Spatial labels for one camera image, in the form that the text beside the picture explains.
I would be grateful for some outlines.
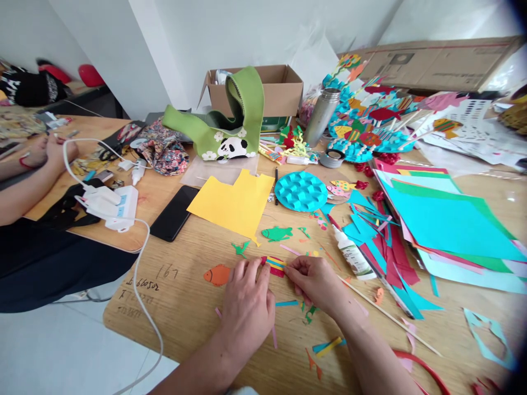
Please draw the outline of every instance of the panda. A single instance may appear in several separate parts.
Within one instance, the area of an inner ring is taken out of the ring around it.
[[[229,137],[221,140],[217,160],[237,159],[247,156],[247,140]]]

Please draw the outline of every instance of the black smartphone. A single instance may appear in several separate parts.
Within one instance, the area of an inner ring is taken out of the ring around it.
[[[150,234],[161,240],[174,241],[190,215],[187,208],[198,192],[199,189],[187,185],[182,186],[163,212],[159,214],[159,217],[156,218],[150,227]]]

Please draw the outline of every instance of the white glue bottle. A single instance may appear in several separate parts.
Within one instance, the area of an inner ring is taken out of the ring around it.
[[[377,278],[377,275],[373,272],[368,261],[362,255],[362,252],[358,249],[357,245],[347,238],[344,232],[337,229],[335,225],[332,225],[335,230],[335,238],[339,243],[339,250],[344,255],[344,259],[351,266],[351,270],[357,276],[358,280],[366,281]]]

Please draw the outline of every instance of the cardboard box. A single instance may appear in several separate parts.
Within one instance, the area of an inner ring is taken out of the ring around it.
[[[224,69],[235,73],[242,68]],[[295,71],[288,65],[257,66],[256,71],[260,75],[265,95],[265,106],[263,108],[262,131],[275,131],[288,125],[291,118],[296,116],[304,83]],[[218,110],[226,116],[231,117],[231,107],[225,93],[225,85],[216,85],[216,70],[209,70],[205,76],[201,97],[205,88],[209,89],[210,103],[213,110]]]
[[[482,91],[501,64],[523,44],[521,36],[412,41],[357,50],[368,64],[362,80],[437,91]]]

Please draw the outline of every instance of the floral bag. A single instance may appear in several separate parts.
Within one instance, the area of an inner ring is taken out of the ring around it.
[[[264,119],[264,87],[256,69],[246,67],[225,83],[234,119],[213,110],[208,114],[187,114],[168,105],[163,126],[186,134],[203,160],[227,161],[252,157],[258,152]]]

